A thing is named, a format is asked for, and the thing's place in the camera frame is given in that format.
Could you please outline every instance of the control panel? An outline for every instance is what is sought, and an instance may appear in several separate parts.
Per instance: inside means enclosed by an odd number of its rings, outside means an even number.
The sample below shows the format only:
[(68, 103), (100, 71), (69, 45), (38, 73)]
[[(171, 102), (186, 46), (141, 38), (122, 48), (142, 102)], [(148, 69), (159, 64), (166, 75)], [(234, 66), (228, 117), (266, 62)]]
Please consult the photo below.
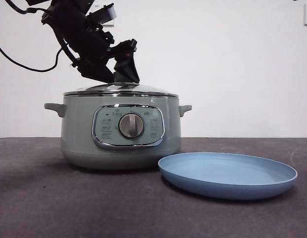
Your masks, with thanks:
[(156, 107), (115, 104), (94, 115), (92, 137), (101, 147), (154, 146), (163, 135), (163, 116)]

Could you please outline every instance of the chrome trim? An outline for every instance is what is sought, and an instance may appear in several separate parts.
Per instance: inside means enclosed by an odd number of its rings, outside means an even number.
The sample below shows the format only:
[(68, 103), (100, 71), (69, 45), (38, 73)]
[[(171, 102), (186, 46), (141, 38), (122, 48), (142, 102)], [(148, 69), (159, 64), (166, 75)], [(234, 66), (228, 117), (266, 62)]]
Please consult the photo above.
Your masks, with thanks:
[(106, 91), (73, 91), (73, 92), (66, 92), (63, 94), (64, 96), (83, 96), (83, 97), (89, 97), (90, 95), (97, 95), (97, 96), (116, 96), (116, 97), (173, 97), (173, 98), (179, 98), (177, 94), (171, 94), (171, 93), (157, 93), (157, 92), (137, 92), (137, 91), (112, 91), (112, 92), (106, 92)]
[(159, 96), (159, 95), (148, 95), (148, 94), (119, 94), (119, 93), (112, 93), (112, 94), (72, 94), (72, 95), (65, 95), (63, 94), (65, 98), (67, 97), (140, 97), (140, 98), (177, 98), (179, 99), (178, 95), (174, 96)]
[[(97, 118), (97, 114), (99, 113), (100, 110), (104, 109), (104, 108), (119, 108), (119, 107), (146, 107), (146, 108), (155, 108), (160, 112), (161, 115), (161, 119), (162, 119), (162, 135), (160, 137), (160, 139), (158, 139), (157, 141), (153, 142), (153, 143), (149, 143), (149, 144), (140, 144), (140, 145), (114, 145), (114, 144), (108, 144), (105, 143), (103, 141), (101, 141), (100, 139), (98, 139), (98, 137), (96, 136), (95, 133), (95, 127), (96, 127), (96, 118)], [(151, 146), (157, 146), (159, 145), (164, 137), (165, 134), (165, 127), (164, 127), (164, 118), (163, 118), (163, 113), (161, 111), (160, 108), (158, 107), (154, 107), (154, 106), (148, 106), (148, 105), (140, 105), (140, 104), (115, 104), (115, 105), (106, 105), (106, 106), (101, 106), (99, 107), (94, 115), (93, 115), (93, 122), (92, 122), (92, 139), (94, 141), (94, 143), (96, 143), (97, 146), (104, 148), (104, 149), (137, 149), (139, 147), (151, 147)]]

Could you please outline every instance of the dark gray surface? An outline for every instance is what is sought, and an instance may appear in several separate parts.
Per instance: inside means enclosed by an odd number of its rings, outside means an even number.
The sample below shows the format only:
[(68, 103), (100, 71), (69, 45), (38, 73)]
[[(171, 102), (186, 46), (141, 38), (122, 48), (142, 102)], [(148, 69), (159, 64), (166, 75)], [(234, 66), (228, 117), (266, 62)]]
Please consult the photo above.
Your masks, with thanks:
[(307, 139), (183, 138), (182, 151), (249, 154), (297, 169), (275, 198), (229, 201), (182, 191), (158, 169), (93, 172), (59, 138), (0, 139), (0, 238), (307, 238)]

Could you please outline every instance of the silver knob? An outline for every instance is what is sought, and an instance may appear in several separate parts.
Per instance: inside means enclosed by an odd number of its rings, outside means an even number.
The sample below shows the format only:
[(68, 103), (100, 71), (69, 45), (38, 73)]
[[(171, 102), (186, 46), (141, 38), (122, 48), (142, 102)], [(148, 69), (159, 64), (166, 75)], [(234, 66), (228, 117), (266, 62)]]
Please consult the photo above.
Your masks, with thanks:
[(119, 121), (119, 130), (127, 138), (139, 136), (144, 129), (144, 122), (136, 114), (127, 114)]

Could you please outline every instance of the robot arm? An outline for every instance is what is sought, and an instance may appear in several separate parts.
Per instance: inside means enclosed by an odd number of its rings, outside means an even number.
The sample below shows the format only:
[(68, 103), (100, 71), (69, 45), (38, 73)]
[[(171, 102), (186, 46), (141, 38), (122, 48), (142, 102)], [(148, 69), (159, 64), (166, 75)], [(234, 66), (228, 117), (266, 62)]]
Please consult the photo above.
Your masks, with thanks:
[[(48, 0), (26, 1), (29, 5), (35, 5)], [(11, 7), (15, 6), (10, 0), (6, 2)], [(114, 4), (105, 5), (102, 9), (86, 15), (93, 2), (94, 0), (52, 0), (47, 10), (40, 9), (45, 12), (42, 23), (53, 29), (61, 48), (71, 59), (72, 66), (77, 67), (83, 77), (106, 83), (138, 83), (139, 77), (133, 58), (136, 40), (127, 40), (111, 47), (114, 38), (110, 32), (103, 31), (102, 24), (116, 17)], [(27, 11), (36, 12), (32, 9), (35, 8), (28, 8)], [(80, 57), (75, 58), (67, 45)], [(110, 58), (117, 61), (114, 74), (106, 67)]]

